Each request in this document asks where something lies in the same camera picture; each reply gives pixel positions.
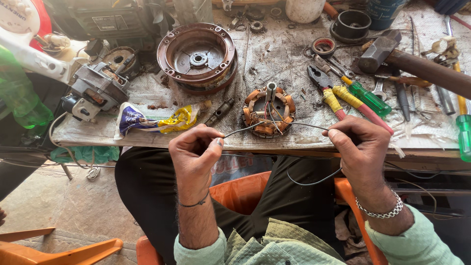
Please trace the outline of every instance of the hammer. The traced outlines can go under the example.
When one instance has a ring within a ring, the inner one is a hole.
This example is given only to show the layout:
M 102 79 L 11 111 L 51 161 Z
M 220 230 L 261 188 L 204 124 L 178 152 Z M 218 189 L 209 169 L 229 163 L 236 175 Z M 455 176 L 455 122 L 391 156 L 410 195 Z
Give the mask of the hammer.
M 360 70 L 372 74 L 385 62 L 471 99 L 471 76 L 396 49 L 401 39 L 401 33 L 397 29 L 383 32 L 361 56 L 358 61 Z

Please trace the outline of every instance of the blue container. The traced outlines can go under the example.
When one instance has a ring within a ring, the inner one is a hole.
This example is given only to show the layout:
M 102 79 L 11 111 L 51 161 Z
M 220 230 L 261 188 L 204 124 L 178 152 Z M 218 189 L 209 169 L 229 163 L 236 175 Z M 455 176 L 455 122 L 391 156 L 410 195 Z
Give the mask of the blue container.
M 366 14 L 371 18 L 371 30 L 383 30 L 391 26 L 408 0 L 370 0 Z

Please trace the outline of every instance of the shirt sleeve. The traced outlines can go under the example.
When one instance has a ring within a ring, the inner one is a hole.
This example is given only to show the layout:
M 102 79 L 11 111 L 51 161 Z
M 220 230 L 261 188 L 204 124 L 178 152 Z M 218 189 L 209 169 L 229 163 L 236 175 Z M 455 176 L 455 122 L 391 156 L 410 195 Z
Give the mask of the shirt sleeve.
M 433 224 L 417 209 L 407 205 L 414 215 L 414 224 L 399 236 L 389 236 L 373 230 L 368 221 L 366 232 L 373 243 L 384 253 L 390 264 L 461 265 L 433 229 Z
M 224 252 L 226 250 L 226 236 L 218 227 L 219 236 L 212 245 L 201 249 L 188 249 L 179 241 L 179 235 L 175 238 L 173 254 L 178 265 L 221 265 L 224 264 Z

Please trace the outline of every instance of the hand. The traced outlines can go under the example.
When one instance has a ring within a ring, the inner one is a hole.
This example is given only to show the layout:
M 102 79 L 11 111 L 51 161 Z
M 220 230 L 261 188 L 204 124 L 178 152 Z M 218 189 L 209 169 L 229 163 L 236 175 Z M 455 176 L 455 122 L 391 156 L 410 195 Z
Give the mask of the hand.
M 343 174 L 355 190 L 383 188 L 382 166 L 391 135 L 373 123 L 348 115 L 322 132 L 342 155 Z
M 5 223 L 5 220 L 4 220 L 5 217 L 7 217 L 5 210 L 2 210 L 0 207 L 0 226 L 2 226 Z
M 223 134 L 200 124 L 171 140 L 169 152 L 177 178 L 179 200 L 193 205 L 208 193 L 211 168 L 221 157 Z

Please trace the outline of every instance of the green screwdriver handle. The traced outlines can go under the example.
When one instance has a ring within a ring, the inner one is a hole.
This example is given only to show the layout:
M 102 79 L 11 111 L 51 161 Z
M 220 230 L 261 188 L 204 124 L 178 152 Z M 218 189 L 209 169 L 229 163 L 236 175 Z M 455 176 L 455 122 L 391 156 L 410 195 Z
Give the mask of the green screwdriver handle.
M 463 114 L 456 117 L 456 125 L 460 128 L 458 144 L 461 160 L 471 162 L 471 115 Z
M 364 89 L 360 83 L 353 82 L 349 86 L 349 90 L 352 95 L 370 107 L 378 116 L 384 117 L 391 112 L 391 107 L 388 104 L 381 101 L 371 91 Z

